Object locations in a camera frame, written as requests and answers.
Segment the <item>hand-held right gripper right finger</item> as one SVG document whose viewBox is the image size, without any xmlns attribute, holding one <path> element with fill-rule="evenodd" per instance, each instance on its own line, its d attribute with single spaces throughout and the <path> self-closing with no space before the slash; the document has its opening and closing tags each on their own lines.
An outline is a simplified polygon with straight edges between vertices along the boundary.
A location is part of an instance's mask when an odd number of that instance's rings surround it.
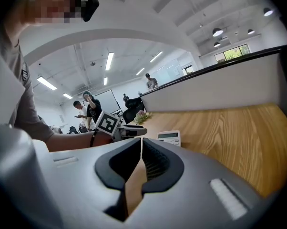
<svg viewBox="0 0 287 229">
<path fill-rule="evenodd" d="M 240 176 L 207 155 L 149 138 L 142 159 L 157 177 L 126 220 L 130 229 L 253 229 L 276 194 L 261 197 Z"/>
</svg>

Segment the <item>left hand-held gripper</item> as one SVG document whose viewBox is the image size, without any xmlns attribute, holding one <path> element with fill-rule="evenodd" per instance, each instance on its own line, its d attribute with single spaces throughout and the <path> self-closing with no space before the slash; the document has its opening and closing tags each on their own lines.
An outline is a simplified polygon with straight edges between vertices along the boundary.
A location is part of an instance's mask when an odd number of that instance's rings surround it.
<svg viewBox="0 0 287 229">
<path fill-rule="evenodd" d="M 102 111 L 95 123 L 94 136 L 99 132 L 109 135 L 113 142 L 122 141 L 123 138 L 133 138 L 147 134 L 147 129 L 140 125 L 123 125 L 120 119 Z"/>
</svg>

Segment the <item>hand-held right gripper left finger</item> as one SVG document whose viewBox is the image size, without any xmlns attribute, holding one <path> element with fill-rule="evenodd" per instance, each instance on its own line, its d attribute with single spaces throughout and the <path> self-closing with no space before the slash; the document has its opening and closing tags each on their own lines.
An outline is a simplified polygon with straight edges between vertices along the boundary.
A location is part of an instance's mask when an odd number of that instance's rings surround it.
<svg viewBox="0 0 287 229">
<path fill-rule="evenodd" d="M 141 140 L 50 153 L 33 142 L 39 168 L 60 213 L 61 229 L 128 229 L 125 183 L 141 157 Z"/>
</svg>

